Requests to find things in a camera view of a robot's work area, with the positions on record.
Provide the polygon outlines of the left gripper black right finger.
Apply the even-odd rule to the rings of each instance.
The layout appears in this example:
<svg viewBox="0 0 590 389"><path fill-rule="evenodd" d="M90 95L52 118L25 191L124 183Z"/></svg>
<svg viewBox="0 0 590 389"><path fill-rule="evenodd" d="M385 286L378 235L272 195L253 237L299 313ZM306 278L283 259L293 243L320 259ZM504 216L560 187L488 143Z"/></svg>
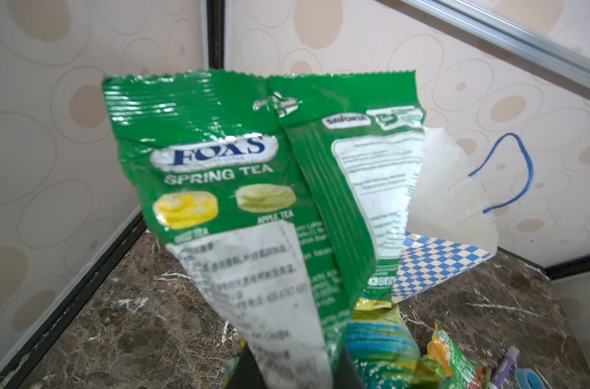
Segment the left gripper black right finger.
<svg viewBox="0 0 590 389"><path fill-rule="evenodd" d="M340 363L336 376L334 377L334 389L365 389L348 350L343 347Z"/></svg>

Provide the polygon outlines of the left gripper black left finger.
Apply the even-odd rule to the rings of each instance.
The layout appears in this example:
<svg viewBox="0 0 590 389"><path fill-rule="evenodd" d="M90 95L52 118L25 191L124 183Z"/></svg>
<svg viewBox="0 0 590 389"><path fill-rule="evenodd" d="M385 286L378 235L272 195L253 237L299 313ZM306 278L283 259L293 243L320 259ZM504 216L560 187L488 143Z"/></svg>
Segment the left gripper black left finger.
<svg viewBox="0 0 590 389"><path fill-rule="evenodd" d="M224 389L266 389L264 379L249 346L243 342L226 363Z"/></svg>

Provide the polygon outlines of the striped green blue candy bag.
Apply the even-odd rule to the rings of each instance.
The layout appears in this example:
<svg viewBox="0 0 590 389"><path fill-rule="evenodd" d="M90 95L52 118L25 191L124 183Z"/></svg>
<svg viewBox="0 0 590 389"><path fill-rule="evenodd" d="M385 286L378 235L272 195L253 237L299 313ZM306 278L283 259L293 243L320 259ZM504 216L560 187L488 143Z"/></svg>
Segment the striped green blue candy bag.
<svg viewBox="0 0 590 389"><path fill-rule="evenodd" d="M397 305L361 298L345 346L366 388L410 388L421 352Z"/></svg>

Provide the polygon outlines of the green corn snack bag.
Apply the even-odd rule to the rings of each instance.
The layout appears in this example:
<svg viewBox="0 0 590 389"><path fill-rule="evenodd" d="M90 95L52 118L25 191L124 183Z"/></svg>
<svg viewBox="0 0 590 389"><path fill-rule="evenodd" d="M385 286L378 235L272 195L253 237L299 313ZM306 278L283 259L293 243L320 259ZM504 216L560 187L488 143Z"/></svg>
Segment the green corn snack bag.
<svg viewBox="0 0 590 389"><path fill-rule="evenodd" d="M436 320L427 353L416 364L411 388L488 388L489 368L470 361Z"/></svg>

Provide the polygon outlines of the green Fox's spring tea bag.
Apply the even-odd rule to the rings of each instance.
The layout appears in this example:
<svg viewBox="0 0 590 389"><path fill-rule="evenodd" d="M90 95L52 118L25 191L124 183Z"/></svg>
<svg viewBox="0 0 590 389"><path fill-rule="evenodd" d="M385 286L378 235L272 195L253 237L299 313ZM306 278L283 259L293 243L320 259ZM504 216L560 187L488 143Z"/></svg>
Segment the green Fox's spring tea bag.
<svg viewBox="0 0 590 389"><path fill-rule="evenodd" d="M194 71L102 89L147 226L267 388L333 388L358 301L393 303L425 156L415 73Z"/></svg>

